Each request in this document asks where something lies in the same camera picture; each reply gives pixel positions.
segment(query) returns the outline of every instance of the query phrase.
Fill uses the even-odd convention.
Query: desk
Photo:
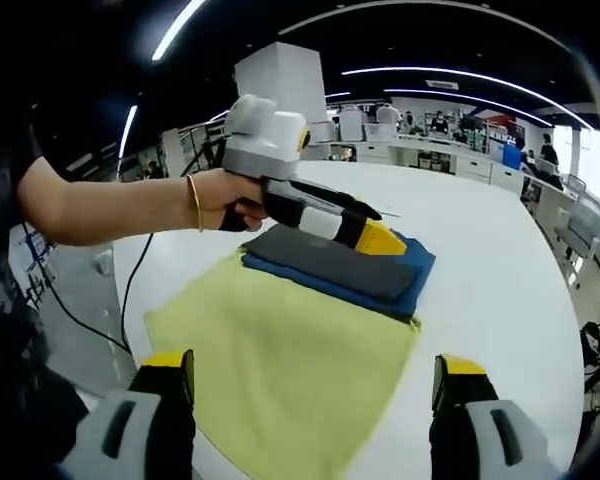
[[[379,210],[401,213],[386,223],[416,237],[438,257],[419,301],[422,335],[346,478],[430,478],[431,395],[440,353],[486,368],[500,397],[515,401],[536,422],[549,440],[550,458],[566,470],[583,411],[578,323],[558,265],[519,200],[488,185],[401,167],[301,162],[298,174]],[[195,231],[156,235],[127,309],[136,361],[151,352],[143,315],[253,237]],[[145,238],[114,245],[121,301]],[[194,464],[205,480],[245,478],[201,432]]]

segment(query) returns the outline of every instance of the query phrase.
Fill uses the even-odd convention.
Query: folded cloth
[[[411,317],[416,311],[418,297],[427,282],[427,278],[429,278],[429,273],[433,268],[436,257],[429,253],[417,240],[406,238],[397,232],[394,233],[400,237],[400,240],[407,244],[407,251],[404,255],[392,256],[391,258],[413,268],[417,273],[414,276],[411,286],[392,302],[374,299],[368,295],[363,295],[334,285],[326,280],[307,275],[294,268],[268,262],[251,253],[247,253],[242,257],[242,263],[246,267],[271,273],[278,277],[288,278],[305,287],[340,298],[354,305],[368,308],[369,310],[396,317]]]
[[[147,315],[153,349],[194,350],[197,425],[250,478],[338,478],[419,328],[244,268],[240,256]]]

